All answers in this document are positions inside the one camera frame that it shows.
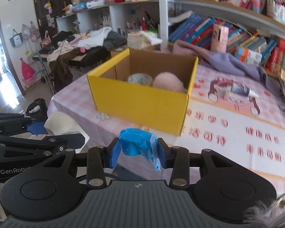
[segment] blue plastic bag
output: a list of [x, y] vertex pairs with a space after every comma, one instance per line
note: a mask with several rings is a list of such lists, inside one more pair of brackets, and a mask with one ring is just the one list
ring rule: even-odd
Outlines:
[[155, 134], [138, 128], [127, 128], [120, 132], [119, 142], [125, 155], [143, 155], [154, 165], [156, 171], [160, 171], [160, 160], [157, 154], [157, 137]]

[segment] floor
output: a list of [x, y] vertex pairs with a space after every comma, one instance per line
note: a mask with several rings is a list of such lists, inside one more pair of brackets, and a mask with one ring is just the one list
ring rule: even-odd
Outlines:
[[10, 73], [2, 74], [2, 81], [0, 81], [0, 112], [25, 113], [30, 103], [40, 97], [46, 101], [48, 107], [51, 94], [45, 83], [37, 84], [33, 90], [23, 97], [12, 75]]

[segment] purple cloth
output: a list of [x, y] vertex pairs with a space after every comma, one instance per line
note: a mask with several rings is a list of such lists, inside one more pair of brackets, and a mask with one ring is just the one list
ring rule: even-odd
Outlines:
[[[171, 53], [168, 49], [163, 49], [162, 52]], [[280, 98], [282, 96], [279, 81], [269, 77], [264, 69], [243, 63], [230, 53], [213, 53], [202, 47], [192, 45], [181, 40], [177, 40], [174, 43], [172, 53], [178, 55], [196, 55], [199, 57], [199, 63], [206, 67], [210, 67], [227, 74], [249, 76], [256, 81], [263, 83], [267, 90], [276, 97]]]

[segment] trash can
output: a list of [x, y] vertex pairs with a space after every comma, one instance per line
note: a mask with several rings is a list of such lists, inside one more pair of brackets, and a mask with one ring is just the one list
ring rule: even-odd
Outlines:
[[45, 122], [48, 119], [46, 102], [42, 98], [35, 99], [25, 113], [31, 118], [37, 119], [37, 122]]

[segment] pink cylinder container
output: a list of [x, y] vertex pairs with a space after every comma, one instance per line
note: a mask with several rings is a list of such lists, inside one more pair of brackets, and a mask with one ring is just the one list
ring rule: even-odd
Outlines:
[[218, 24], [213, 25], [211, 51], [226, 53], [229, 28]]

